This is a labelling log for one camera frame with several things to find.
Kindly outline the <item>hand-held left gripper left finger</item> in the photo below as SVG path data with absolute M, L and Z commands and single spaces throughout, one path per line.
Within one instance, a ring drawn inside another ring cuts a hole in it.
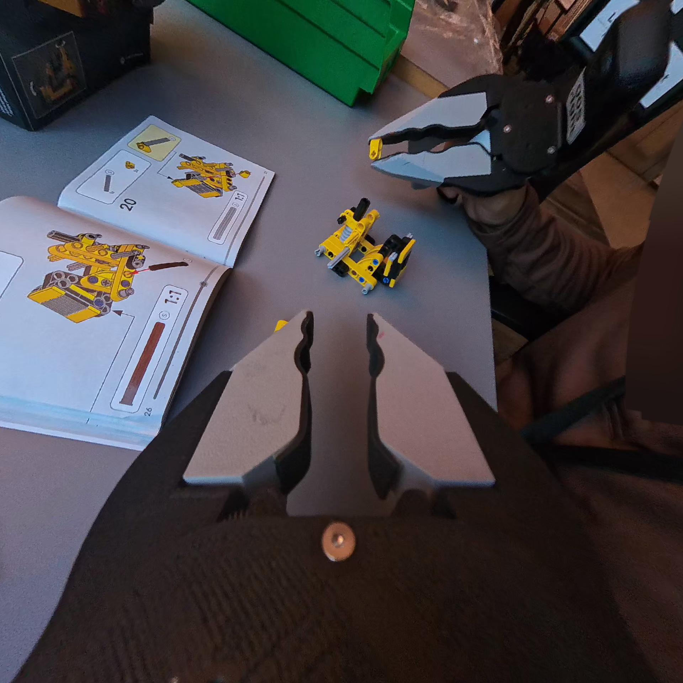
M 303 310 L 234 365 L 185 483 L 283 494 L 298 485 L 311 461 L 312 338 L 313 314 Z

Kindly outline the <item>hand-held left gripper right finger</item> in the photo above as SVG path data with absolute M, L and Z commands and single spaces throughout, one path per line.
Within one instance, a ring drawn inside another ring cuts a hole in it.
M 494 474 L 443 366 L 377 313 L 367 316 L 367 349 L 367 459 L 379 498 L 493 486 Z

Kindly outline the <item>yellow black lego model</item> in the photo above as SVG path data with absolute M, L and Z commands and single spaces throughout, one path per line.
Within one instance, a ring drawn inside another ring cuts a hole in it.
M 392 234 L 376 244 L 370 230 L 380 217 L 369 210 L 370 200 L 362 198 L 356 207 L 345 210 L 337 218 L 337 230 L 315 250 L 317 257 L 329 260 L 328 269 L 339 277 L 351 277 L 367 295 L 377 284 L 395 287 L 408 263 L 415 240 Z

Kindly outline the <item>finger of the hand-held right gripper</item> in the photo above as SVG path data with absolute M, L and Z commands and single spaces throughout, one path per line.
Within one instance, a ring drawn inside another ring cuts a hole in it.
M 449 178 L 488 176 L 492 170 L 491 134 L 484 130 L 467 144 L 439 152 L 400 152 L 372 162 L 383 174 L 410 181 L 415 187 L 437 187 Z
M 370 135 L 382 139 L 382 147 L 402 142 L 408 153 L 442 151 L 452 143 L 464 145 L 484 131 L 489 109 L 487 94 L 478 91 L 434 98 Z

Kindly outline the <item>person's right forearm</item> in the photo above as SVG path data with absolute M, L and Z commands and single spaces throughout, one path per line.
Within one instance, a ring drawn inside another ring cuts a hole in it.
M 610 318 L 630 319 L 644 243 L 614 249 L 544 210 L 532 187 L 491 197 L 460 193 L 496 279 L 553 316 L 603 301 Z

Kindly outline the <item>green plastic bin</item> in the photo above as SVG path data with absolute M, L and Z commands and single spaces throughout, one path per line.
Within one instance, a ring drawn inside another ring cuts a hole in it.
M 414 1 L 191 1 L 344 104 L 396 62 Z

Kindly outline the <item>black lego box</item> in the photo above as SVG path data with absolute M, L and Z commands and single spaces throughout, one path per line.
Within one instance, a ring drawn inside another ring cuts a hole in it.
M 161 1 L 2 1 L 1 118 L 37 131 L 150 61 Z

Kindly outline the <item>wooden table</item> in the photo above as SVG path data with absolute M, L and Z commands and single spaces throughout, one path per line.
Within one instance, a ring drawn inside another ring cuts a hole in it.
M 431 76 L 401 53 L 396 58 L 392 73 L 398 79 L 404 81 L 428 98 L 436 98 L 448 90 L 448 86 Z

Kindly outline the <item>lego instruction booklet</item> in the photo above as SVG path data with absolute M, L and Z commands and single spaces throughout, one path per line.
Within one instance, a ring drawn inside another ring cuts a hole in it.
M 1 426 L 140 451 L 275 172 L 149 116 L 1 202 Z

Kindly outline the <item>clear plastic sheet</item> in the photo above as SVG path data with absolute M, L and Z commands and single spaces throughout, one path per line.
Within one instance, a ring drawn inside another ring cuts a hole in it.
M 491 1 L 415 1 L 401 55 L 452 88 L 503 73 Z

